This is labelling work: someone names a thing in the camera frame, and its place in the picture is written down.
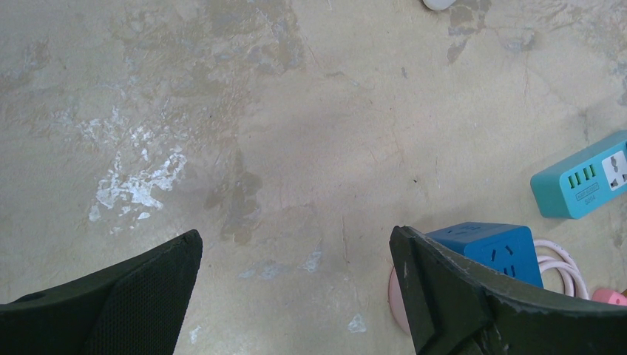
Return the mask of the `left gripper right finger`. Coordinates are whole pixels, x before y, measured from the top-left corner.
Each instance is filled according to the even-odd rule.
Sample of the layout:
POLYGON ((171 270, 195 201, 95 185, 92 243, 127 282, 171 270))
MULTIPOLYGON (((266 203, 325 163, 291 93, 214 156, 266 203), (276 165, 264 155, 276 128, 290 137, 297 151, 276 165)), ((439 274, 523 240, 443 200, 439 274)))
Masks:
POLYGON ((390 251, 417 354, 624 354, 626 308, 547 291, 397 226, 390 251))

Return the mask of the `teal power strip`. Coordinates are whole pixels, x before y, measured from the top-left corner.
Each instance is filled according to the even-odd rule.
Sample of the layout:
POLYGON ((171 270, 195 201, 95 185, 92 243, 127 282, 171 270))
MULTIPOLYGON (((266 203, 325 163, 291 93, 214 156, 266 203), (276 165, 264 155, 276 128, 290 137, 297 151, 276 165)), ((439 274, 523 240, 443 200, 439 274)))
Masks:
POLYGON ((579 219, 626 193, 626 131, 533 175, 530 186, 545 218, 579 219))

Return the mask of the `blue cube socket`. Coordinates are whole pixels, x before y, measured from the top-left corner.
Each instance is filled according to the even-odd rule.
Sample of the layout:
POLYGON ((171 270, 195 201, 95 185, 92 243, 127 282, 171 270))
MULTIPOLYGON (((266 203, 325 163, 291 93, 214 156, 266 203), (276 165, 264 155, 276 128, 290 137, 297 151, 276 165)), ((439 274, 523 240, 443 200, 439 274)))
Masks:
POLYGON ((543 287, 532 232, 527 226, 466 222, 428 232, 427 236, 488 268, 543 287))

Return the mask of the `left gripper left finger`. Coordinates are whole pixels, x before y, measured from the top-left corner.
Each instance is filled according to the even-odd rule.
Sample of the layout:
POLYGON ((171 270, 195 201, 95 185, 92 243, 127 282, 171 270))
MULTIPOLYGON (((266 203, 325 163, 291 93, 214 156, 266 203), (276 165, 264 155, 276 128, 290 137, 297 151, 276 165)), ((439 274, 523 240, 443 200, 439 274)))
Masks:
POLYGON ((173 354, 203 241, 192 229, 136 257, 1 305, 2 354, 173 354))

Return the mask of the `pink square plug adapter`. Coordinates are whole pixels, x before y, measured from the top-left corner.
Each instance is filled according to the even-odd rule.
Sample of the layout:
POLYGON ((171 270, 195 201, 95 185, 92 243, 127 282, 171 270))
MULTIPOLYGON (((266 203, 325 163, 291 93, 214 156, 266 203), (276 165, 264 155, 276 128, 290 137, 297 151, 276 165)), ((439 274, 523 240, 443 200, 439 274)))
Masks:
POLYGON ((609 288, 597 289, 592 295, 592 300, 610 305, 627 306, 626 295, 609 288))

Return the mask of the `round pink power socket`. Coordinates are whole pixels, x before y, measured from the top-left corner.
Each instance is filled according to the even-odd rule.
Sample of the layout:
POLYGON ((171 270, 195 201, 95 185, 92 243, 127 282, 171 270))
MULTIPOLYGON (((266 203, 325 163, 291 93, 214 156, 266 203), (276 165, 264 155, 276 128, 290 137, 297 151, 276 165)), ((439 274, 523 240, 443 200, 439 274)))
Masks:
POLYGON ((401 294, 399 279, 397 277, 395 268, 392 268, 390 272, 387 293, 390 311, 394 320, 396 321, 396 324, 400 327, 400 329, 403 330, 403 332, 406 333, 406 335, 410 336, 410 326, 407 320, 407 314, 401 294))

